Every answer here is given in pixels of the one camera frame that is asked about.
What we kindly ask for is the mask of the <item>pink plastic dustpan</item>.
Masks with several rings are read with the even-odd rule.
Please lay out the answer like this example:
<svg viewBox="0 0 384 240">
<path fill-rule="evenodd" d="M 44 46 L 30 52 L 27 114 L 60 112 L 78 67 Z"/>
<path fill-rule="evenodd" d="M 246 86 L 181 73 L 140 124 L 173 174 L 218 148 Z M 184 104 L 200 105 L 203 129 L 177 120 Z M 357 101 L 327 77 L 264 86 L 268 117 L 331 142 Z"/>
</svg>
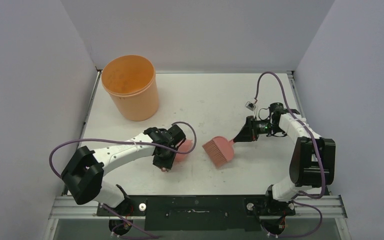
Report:
<svg viewBox="0 0 384 240">
<path fill-rule="evenodd" d="M 180 152 L 188 152 L 194 145 L 194 141 L 191 139 L 186 139 L 185 142 L 183 142 L 179 148 L 178 151 Z M 179 154 L 177 153 L 174 158 L 173 167 L 180 164 L 187 158 L 188 154 Z"/>
</svg>

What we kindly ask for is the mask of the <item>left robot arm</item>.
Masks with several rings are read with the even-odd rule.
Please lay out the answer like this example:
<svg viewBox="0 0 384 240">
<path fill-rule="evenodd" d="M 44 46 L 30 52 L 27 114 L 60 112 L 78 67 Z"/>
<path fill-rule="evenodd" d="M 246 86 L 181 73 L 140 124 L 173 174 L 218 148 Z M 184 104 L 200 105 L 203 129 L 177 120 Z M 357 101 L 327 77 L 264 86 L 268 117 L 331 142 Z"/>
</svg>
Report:
<svg viewBox="0 0 384 240">
<path fill-rule="evenodd" d="M 121 216 L 129 210 L 128 195 L 121 186 L 104 181 L 104 176 L 145 157 L 152 157 L 155 167 L 170 170 L 186 140 L 183 130 L 173 124 L 169 129 L 150 127 L 127 141 L 111 140 L 110 146 L 95 150 L 82 146 L 60 176 L 78 205 L 95 201 Z"/>
</svg>

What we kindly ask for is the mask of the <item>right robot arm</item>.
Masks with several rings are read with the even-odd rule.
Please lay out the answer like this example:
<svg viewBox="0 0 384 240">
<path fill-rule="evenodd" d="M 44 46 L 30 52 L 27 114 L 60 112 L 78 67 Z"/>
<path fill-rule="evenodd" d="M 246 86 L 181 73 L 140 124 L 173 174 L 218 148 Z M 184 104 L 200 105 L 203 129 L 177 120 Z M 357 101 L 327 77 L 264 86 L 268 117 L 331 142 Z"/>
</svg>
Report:
<svg viewBox="0 0 384 240">
<path fill-rule="evenodd" d="M 269 105 L 269 116 L 259 119 L 248 116 L 234 143 L 254 142 L 259 136 L 289 137 L 294 149 L 288 176 L 268 189 L 269 197 L 262 207 L 270 215 L 276 214 L 298 196 L 320 198 L 333 183 L 336 143 L 315 133 L 296 109 L 285 108 L 280 102 Z"/>
</svg>

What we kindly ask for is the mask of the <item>pink hand brush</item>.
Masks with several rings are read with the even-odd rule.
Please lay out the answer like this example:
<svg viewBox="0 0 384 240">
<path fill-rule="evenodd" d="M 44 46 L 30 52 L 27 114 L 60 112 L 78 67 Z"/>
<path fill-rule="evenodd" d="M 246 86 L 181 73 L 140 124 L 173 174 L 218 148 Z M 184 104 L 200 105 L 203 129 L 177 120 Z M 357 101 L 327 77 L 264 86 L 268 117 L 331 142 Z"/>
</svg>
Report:
<svg viewBox="0 0 384 240">
<path fill-rule="evenodd" d="M 220 168 L 234 158 L 234 144 L 235 142 L 233 139 L 228 140 L 223 136 L 215 136 L 211 140 L 203 144 L 202 148 L 204 149 L 214 166 L 216 168 Z"/>
</svg>

